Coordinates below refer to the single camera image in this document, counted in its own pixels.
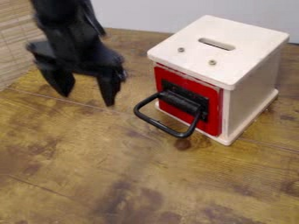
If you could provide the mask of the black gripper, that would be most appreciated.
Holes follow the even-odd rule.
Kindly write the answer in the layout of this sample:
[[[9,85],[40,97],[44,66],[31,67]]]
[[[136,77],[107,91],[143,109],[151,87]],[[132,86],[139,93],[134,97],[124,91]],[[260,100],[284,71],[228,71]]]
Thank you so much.
[[[71,71],[84,74],[100,71],[99,90],[106,105],[114,106],[122,83],[127,80],[127,71],[123,68],[123,56],[99,38],[106,31],[95,14],[76,11],[60,20],[35,14],[35,21],[46,39],[31,42],[27,50],[36,58],[36,66],[51,87],[67,97],[75,86]]]

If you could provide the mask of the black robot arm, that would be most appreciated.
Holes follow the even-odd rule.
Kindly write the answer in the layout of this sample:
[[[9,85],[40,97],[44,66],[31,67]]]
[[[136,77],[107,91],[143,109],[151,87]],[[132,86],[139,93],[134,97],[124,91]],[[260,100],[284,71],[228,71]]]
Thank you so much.
[[[31,42],[27,50],[43,78],[56,92],[67,96],[75,86],[74,74],[95,77],[104,103],[112,106],[127,71],[124,58],[100,41],[107,33],[91,1],[31,0],[31,3],[46,39]]]

